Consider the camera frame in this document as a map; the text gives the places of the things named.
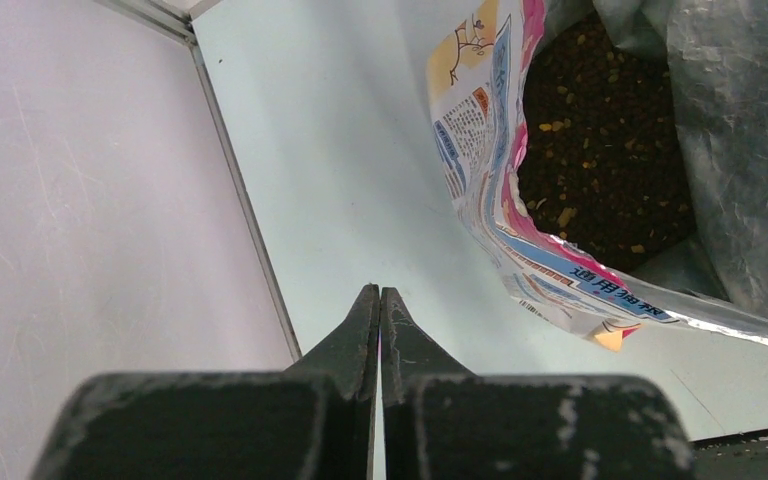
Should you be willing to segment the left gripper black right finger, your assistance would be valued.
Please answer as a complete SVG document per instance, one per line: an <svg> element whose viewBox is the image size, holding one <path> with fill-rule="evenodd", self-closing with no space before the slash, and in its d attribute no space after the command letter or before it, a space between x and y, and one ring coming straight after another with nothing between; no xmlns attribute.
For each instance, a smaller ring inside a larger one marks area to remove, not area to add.
<svg viewBox="0 0 768 480"><path fill-rule="evenodd" d="M381 293L391 479L690 479L693 449L653 383L628 375L475 374Z"/></svg>

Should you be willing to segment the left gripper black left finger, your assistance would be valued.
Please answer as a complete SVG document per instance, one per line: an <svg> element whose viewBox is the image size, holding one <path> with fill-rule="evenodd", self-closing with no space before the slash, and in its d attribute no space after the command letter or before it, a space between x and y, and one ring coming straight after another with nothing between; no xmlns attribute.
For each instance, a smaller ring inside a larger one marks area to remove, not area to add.
<svg viewBox="0 0 768 480"><path fill-rule="evenodd" d="M368 479L380 290L282 371L115 372L65 403L35 479Z"/></svg>

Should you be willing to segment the colourful pet food bag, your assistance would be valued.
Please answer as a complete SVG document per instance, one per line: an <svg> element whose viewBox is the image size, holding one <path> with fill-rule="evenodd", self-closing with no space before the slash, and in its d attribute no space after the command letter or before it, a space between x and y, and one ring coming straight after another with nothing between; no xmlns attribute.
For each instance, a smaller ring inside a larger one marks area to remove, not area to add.
<svg viewBox="0 0 768 480"><path fill-rule="evenodd" d="M768 1L486 1L426 81L521 305L614 351L646 325L768 346Z"/></svg>

